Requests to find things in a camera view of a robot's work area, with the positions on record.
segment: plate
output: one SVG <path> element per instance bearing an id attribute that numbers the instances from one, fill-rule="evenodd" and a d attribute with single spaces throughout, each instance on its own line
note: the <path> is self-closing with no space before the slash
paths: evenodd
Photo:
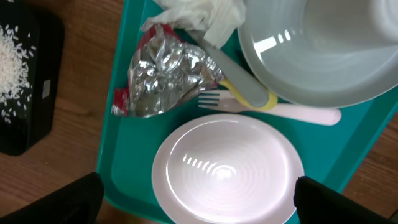
<path id="1" fill-rule="evenodd" d="M 152 184 L 175 223 L 284 223 L 303 175 L 297 151 L 278 130 L 217 114 L 184 124 L 162 143 Z"/>
<path id="2" fill-rule="evenodd" d="M 239 41 L 251 70 L 266 87 L 292 103 L 344 107 L 398 84 L 398 47 L 352 53 L 320 50 L 303 28 L 306 3 L 246 1 Z"/>

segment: green plastic tray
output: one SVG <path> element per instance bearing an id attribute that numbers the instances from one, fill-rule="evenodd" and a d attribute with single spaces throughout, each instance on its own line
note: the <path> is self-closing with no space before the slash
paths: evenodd
<path id="1" fill-rule="evenodd" d="M 106 199 L 115 207 L 162 223 L 172 221 L 159 207 L 151 182 L 152 162 L 163 140 L 182 124 L 214 111 L 197 108 L 197 100 L 153 118 L 118 118 L 111 114 L 115 88 L 126 87 L 127 69 L 140 35 L 139 28 L 161 9 L 152 0 L 125 0 L 109 87 L 97 171 Z M 223 50 L 247 68 L 238 36 Z M 324 127 L 266 114 L 243 113 L 277 128 L 296 147 L 305 174 L 341 192 L 398 109 L 398 88 L 343 108 L 336 126 Z M 288 223 L 298 223 L 295 214 Z"/>

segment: white sticker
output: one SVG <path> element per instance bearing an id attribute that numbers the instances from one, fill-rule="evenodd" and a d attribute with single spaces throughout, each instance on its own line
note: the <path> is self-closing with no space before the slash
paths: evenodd
<path id="1" fill-rule="evenodd" d="M 50 96 L 51 80 L 46 80 L 43 82 L 43 97 L 42 99 Z"/>

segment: crumpled white napkin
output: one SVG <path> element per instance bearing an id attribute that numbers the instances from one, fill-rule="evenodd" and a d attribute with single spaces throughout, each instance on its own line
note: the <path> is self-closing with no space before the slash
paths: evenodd
<path id="1" fill-rule="evenodd" d="M 141 27 L 142 31 L 149 30 L 156 23 L 187 31 L 201 30 L 205 32 L 204 39 L 217 48 L 224 46 L 246 18 L 243 0 L 154 1 L 165 11 L 148 18 Z"/>

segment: wooden floor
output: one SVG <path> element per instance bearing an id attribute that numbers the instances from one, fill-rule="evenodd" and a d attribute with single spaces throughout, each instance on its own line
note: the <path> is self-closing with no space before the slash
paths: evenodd
<path id="1" fill-rule="evenodd" d="M 0 154 L 0 216 L 94 171 L 123 9 L 123 0 L 30 2 L 62 18 L 65 49 L 52 132 L 23 156 Z M 398 116 L 344 194 L 384 217 L 398 209 Z M 98 220 L 143 222 L 106 203 Z"/>

